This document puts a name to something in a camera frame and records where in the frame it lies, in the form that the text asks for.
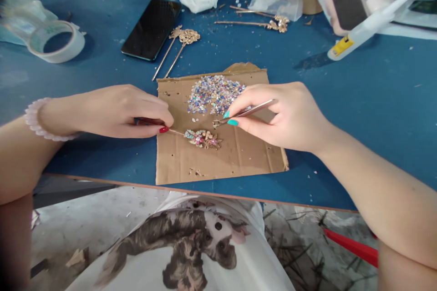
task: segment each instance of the phone screen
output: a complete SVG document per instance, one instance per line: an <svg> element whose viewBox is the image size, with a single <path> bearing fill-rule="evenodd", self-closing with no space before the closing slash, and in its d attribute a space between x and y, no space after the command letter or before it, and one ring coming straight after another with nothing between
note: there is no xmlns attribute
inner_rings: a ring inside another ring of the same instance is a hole
<svg viewBox="0 0 437 291"><path fill-rule="evenodd" d="M166 0L151 0L123 44L122 53L155 60L172 31L182 5Z"/></svg>
<svg viewBox="0 0 437 291"><path fill-rule="evenodd" d="M350 31L367 18L361 0L332 0L338 22L344 30Z"/></svg>

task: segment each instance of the woman's left hand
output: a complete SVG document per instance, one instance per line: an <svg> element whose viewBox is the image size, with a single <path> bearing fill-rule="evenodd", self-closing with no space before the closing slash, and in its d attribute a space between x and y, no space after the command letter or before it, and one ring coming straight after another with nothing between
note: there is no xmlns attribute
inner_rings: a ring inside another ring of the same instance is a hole
<svg viewBox="0 0 437 291"><path fill-rule="evenodd" d="M137 126L134 117L161 119L165 126ZM147 138L173 125L165 101L132 85L52 99L40 109L38 121L54 135L83 131L114 138Z"/></svg>

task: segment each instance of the pink phone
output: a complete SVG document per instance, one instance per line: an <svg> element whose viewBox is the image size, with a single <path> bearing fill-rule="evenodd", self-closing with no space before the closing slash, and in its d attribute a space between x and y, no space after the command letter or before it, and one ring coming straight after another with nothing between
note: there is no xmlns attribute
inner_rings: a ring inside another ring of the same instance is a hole
<svg viewBox="0 0 437 291"><path fill-rule="evenodd" d="M367 18L361 0L325 0L334 33L345 36Z"/></svg>

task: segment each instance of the clear tape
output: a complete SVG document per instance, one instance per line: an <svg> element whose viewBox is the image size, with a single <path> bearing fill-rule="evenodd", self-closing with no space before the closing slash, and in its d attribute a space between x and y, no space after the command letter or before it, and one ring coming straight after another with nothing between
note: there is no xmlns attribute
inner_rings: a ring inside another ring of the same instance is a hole
<svg viewBox="0 0 437 291"><path fill-rule="evenodd" d="M71 38L67 45L54 52L45 53L44 46L47 41L53 36L64 32L71 33ZM59 64L76 57L85 46L85 38L71 23L63 20L55 20L47 22L33 31L26 45L30 53L35 56L49 63Z"/></svg>

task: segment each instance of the pile of sequins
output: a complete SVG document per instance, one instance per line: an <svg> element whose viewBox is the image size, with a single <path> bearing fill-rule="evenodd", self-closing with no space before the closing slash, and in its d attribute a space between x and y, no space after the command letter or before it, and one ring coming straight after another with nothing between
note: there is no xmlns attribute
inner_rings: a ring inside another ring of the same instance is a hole
<svg viewBox="0 0 437 291"><path fill-rule="evenodd" d="M199 148L218 150L220 148L219 143L223 140L217 139L217 134L213 135L210 131L199 130L194 132L187 130L184 137L190 140L191 144L198 146Z"/></svg>
<svg viewBox="0 0 437 291"><path fill-rule="evenodd" d="M211 105L210 114L224 115L245 88L240 82L228 80L223 75L204 76L191 89L188 113L206 113L207 106Z"/></svg>

